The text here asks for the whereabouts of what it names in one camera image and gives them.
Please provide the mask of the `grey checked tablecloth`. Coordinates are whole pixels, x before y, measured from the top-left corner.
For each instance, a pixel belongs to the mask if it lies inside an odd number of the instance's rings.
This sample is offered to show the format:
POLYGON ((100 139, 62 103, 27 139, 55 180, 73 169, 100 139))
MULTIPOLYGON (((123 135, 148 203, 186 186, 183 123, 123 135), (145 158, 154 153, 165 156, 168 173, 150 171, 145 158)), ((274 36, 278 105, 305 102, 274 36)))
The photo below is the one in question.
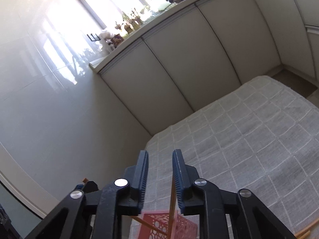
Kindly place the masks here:
POLYGON ((169 208, 172 152, 223 190, 251 190, 292 232, 318 218, 318 108, 265 75, 155 134, 144 209, 169 208))

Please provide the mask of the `pink perforated utensil basket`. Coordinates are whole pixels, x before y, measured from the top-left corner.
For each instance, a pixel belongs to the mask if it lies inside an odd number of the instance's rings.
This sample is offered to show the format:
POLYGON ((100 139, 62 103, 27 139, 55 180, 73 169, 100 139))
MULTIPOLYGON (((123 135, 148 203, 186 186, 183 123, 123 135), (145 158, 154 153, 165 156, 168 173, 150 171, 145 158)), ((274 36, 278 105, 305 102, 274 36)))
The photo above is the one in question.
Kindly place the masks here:
MULTIPOLYGON (((169 224, 169 211, 160 210, 143 212, 141 219, 152 225, 153 227, 163 231, 165 234, 168 233, 169 224)), ((198 226, 196 223, 185 218, 179 214, 177 210, 174 213, 174 220, 172 222, 171 238, 197 238, 198 226)), ((148 239, 148 238, 167 238, 166 235, 159 233, 158 231, 152 230, 146 225, 141 224, 137 238, 148 239)))

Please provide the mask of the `wooden chopstick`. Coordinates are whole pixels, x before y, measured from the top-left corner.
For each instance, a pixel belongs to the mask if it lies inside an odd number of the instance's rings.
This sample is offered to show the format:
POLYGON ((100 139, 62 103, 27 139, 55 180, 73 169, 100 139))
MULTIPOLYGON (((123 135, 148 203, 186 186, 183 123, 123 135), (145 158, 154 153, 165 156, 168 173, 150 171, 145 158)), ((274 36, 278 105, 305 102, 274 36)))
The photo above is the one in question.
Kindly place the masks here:
POLYGON ((304 234, 298 237, 298 239, 306 239, 311 234, 311 231, 306 231, 304 234))
POLYGON ((154 230, 154 231, 156 231, 156 232, 158 232, 158 233, 160 233, 160 234, 162 234, 162 235, 164 235, 164 236, 167 236, 167 233, 166 233, 166 232, 164 232, 164 231, 158 229, 157 227, 153 226, 153 225, 150 224, 150 223, 147 223, 145 220, 139 218, 138 216, 130 216, 130 217, 131 217, 133 220, 137 221, 138 223, 140 223, 140 224, 142 224, 142 225, 144 225, 144 226, 150 228, 151 230, 154 230))
POLYGON ((171 239, 172 226, 174 223, 175 206, 176 206, 176 189, 175 189, 175 180, 172 177, 167 239, 171 239))
POLYGON ((305 228, 303 228, 302 230, 300 230, 299 232, 297 232, 295 234, 295 237, 298 238, 299 236, 301 236, 302 234, 304 234, 306 231, 310 231, 312 227, 314 227, 315 225, 318 224, 318 219, 316 219, 314 222, 310 223, 309 225, 307 225, 305 228))

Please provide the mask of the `white kitchen cabinets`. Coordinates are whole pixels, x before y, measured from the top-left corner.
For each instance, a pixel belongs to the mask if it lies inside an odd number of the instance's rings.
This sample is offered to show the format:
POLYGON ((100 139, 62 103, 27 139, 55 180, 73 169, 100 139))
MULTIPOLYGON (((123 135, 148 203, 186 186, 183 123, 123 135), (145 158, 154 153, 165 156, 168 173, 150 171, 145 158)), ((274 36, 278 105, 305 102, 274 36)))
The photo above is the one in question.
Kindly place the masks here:
POLYGON ((156 134, 280 67, 318 80, 318 0, 185 0, 94 71, 156 134))

